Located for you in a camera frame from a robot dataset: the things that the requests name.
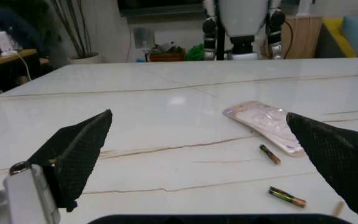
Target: green object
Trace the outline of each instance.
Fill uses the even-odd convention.
[[[204,44],[201,43],[192,47],[186,54],[186,61],[203,61],[204,60]]]

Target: blue cushion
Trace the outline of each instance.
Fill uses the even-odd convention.
[[[342,32],[358,55],[358,15],[348,15],[344,17]]]

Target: marble vein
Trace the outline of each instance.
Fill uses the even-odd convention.
[[[355,119],[343,119],[343,120],[324,120],[321,121],[323,123],[338,123],[338,122],[350,122],[350,121],[358,121],[358,118]]]
[[[340,122],[352,122],[352,121],[358,121],[358,119],[325,120],[325,121],[321,121],[321,122],[323,122],[323,123],[340,123]],[[118,158],[118,157],[134,156],[134,155],[140,155],[140,154],[152,154],[152,153],[181,149],[181,148],[186,148],[186,147],[211,146],[211,145],[221,144],[221,143],[225,143],[225,142],[261,137],[260,134],[254,132],[254,131],[251,131],[251,133],[253,134],[252,136],[244,136],[244,137],[226,139],[226,140],[222,140],[222,141],[197,143],[197,144],[190,144],[190,145],[183,145],[183,146],[159,147],[159,148],[149,148],[149,149],[134,149],[134,150],[123,151],[123,152],[118,152],[116,150],[108,150],[108,151],[103,151],[100,153],[99,160],[114,159],[114,158]],[[212,163],[212,162],[219,162],[219,161],[195,161],[195,163],[197,163],[197,162],[198,163]],[[0,173],[8,172],[8,171],[9,171],[8,168],[0,169]]]
[[[335,115],[335,114],[346,114],[346,113],[358,113],[358,110],[356,110],[356,111],[344,111],[344,112],[331,112],[331,113],[324,113],[323,115]]]
[[[253,160],[233,160],[233,161],[194,161],[192,163],[221,163],[221,164],[226,164],[226,163],[243,163],[243,162],[254,162],[254,161],[262,161],[262,160],[253,159]]]
[[[209,95],[212,98],[216,98],[217,100],[219,100],[216,95],[213,95],[213,94],[211,94],[211,93],[209,93],[207,91],[200,90],[200,89],[197,88],[198,86],[186,85],[185,83],[181,83],[181,82],[178,82],[178,81],[175,81],[175,80],[171,80],[171,79],[165,78],[163,76],[158,76],[157,75],[157,77],[160,78],[160,79],[163,79],[163,80],[165,80],[167,82],[172,82],[172,83],[175,83],[175,84],[184,85],[184,88],[190,88],[190,89],[196,90],[198,92],[201,92],[203,94]]]
[[[152,149],[140,149],[140,150],[137,149],[137,150],[124,151],[124,152],[117,152],[115,150],[104,151],[104,152],[100,153],[100,159],[105,160],[105,159],[112,159],[112,158],[117,158],[117,157],[125,157],[125,156],[140,155],[140,154],[150,154],[150,153],[157,153],[157,152],[181,149],[181,148],[187,148],[187,147],[211,146],[211,145],[217,145],[217,144],[221,144],[221,143],[225,143],[225,142],[256,138],[259,136],[260,135],[245,136],[245,137],[239,137],[239,138],[226,139],[226,140],[222,140],[222,141],[213,141],[213,142],[208,142],[208,143],[198,143],[198,144],[192,144],[192,145],[161,147],[161,148],[152,148]]]
[[[234,184],[266,181],[266,180],[275,180],[275,179],[296,177],[296,176],[316,175],[316,174],[318,174],[318,172],[309,172],[309,173],[293,174],[293,175],[283,175],[283,176],[267,177],[267,178],[253,179],[253,180],[214,183],[214,184],[207,184],[207,185],[200,185],[200,186],[193,186],[193,187],[185,187],[185,188],[179,188],[179,189],[155,188],[155,189],[139,189],[139,190],[106,190],[106,191],[88,191],[88,192],[84,192],[83,194],[84,195],[92,195],[92,194],[108,194],[108,193],[145,193],[145,192],[157,192],[157,191],[164,191],[166,193],[175,193],[175,192],[185,191],[185,190],[204,189],[204,188],[220,187],[220,186],[227,186],[227,185],[234,185]]]
[[[356,75],[350,76],[337,76],[337,77],[279,77],[279,78],[265,78],[265,79],[253,79],[253,80],[244,80],[244,81],[232,81],[232,82],[219,82],[211,84],[196,84],[196,85],[184,85],[179,87],[172,88],[161,88],[161,89],[144,89],[144,90],[116,90],[116,91],[87,91],[87,92],[57,92],[57,93],[40,93],[40,94],[21,94],[15,96],[0,96],[0,99],[4,100],[18,100],[26,99],[28,97],[47,97],[47,96],[75,96],[75,95],[93,95],[93,94],[109,94],[109,93],[122,93],[122,92],[144,92],[144,91],[169,91],[169,90],[178,90],[178,89],[194,89],[197,87],[205,86],[214,86],[214,85],[225,85],[225,84],[241,84],[241,83],[252,83],[252,82],[264,82],[264,81],[313,81],[313,80],[329,80],[329,79],[340,79],[340,78],[350,78],[358,77]]]

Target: plant pot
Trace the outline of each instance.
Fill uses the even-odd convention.
[[[70,64],[100,64],[103,63],[102,56],[99,53],[93,53],[94,56],[87,58],[69,58]]]
[[[150,62],[182,62],[185,60],[186,53],[163,53],[163,54],[151,54]]]

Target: wooden cabinet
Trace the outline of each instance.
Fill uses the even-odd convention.
[[[292,29],[294,31],[294,40],[292,43],[292,47],[288,53],[287,59],[314,58],[322,21],[322,16],[287,15],[287,22],[292,26]],[[283,54],[287,52],[290,41],[290,29],[287,24],[283,24]]]

